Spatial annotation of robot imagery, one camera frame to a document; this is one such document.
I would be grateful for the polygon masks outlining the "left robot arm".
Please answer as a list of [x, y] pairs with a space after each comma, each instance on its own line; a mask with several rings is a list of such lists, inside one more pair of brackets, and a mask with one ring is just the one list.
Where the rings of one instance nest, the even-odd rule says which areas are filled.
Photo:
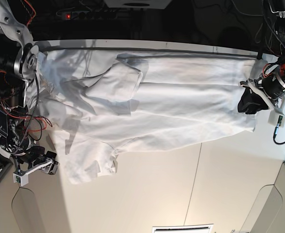
[[247, 115], [269, 110], [268, 123], [279, 128], [285, 123], [285, 0], [264, 0], [261, 6], [262, 36], [270, 31], [280, 43], [281, 51], [277, 61], [263, 64], [263, 47], [260, 47], [250, 77], [240, 83], [245, 92], [237, 109]]

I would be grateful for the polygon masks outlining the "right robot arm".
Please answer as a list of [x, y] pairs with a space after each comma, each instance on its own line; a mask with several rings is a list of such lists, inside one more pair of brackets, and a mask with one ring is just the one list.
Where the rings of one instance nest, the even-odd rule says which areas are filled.
[[33, 121], [39, 133], [51, 125], [36, 113], [38, 52], [27, 24], [18, 22], [9, 3], [0, 0], [0, 147], [13, 159], [13, 180], [20, 186], [35, 171], [54, 175], [58, 167], [56, 153], [40, 146], [31, 128]]

